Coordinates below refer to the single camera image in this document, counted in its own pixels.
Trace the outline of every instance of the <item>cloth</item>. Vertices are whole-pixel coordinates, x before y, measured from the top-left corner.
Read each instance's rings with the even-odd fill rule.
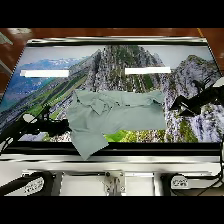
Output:
[[[84,160],[106,147],[103,134],[119,130],[164,130],[164,94],[76,90],[67,110],[71,140]]]

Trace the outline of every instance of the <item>mountain image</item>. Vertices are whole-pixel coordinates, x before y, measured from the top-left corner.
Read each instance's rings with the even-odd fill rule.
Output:
[[[44,69],[40,67],[49,63],[49,69],[51,65],[52,69],[59,69],[51,62],[45,64],[45,60],[39,61],[39,63],[39,69]],[[23,91],[19,92],[20,94],[28,91],[29,95],[21,97],[18,102],[9,105],[9,108],[0,113],[0,132],[24,113],[38,115],[43,109],[43,105],[46,104],[51,106],[51,119],[65,119],[66,110],[71,104],[72,95],[77,88],[89,91],[119,90],[136,93],[159,89],[165,94],[163,109],[167,123],[166,130],[122,130],[112,135],[105,135],[105,138],[109,142],[221,141],[221,136],[224,133],[224,111],[221,106],[207,104],[202,107],[202,113],[193,118],[181,117],[177,111],[169,111],[177,96],[183,95],[190,98],[197,94],[197,88],[194,86],[193,80],[203,81],[209,76],[211,79],[207,84],[209,86],[221,77],[214,61],[189,55],[178,67],[172,70],[171,74],[127,76],[124,74],[127,67],[160,67],[164,64],[158,54],[150,54],[143,47],[137,45],[108,45],[103,50],[97,50],[89,57],[80,61],[71,60],[66,64],[68,64],[66,69],[69,68],[70,70],[68,78],[35,80],[35,84],[41,83],[38,88],[35,85],[28,84],[27,81],[25,90],[17,90],[16,85],[20,85],[20,82],[12,80],[14,82],[10,83],[11,89],[15,92]],[[29,66],[26,69],[36,69],[34,65]],[[7,97],[10,97],[10,94],[6,93],[5,98]],[[53,138],[50,138],[47,133],[40,133],[36,136],[24,135],[20,140],[71,141],[69,133]]]

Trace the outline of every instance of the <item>metal bracket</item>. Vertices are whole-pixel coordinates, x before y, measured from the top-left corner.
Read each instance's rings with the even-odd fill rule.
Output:
[[[107,196],[126,195],[125,172],[122,170],[105,171],[105,191]]]

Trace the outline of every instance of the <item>white rectangle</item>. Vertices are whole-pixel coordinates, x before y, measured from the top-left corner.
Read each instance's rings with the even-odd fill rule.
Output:
[[[125,75],[171,73],[170,67],[125,68]]]
[[[68,77],[69,70],[21,70],[20,76],[29,78]]]

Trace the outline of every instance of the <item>crumpled shirt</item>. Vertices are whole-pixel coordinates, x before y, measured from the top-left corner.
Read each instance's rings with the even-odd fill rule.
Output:
[[[76,90],[67,110],[71,140],[84,160],[108,146],[104,134],[119,130],[165,130],[164,94]]]

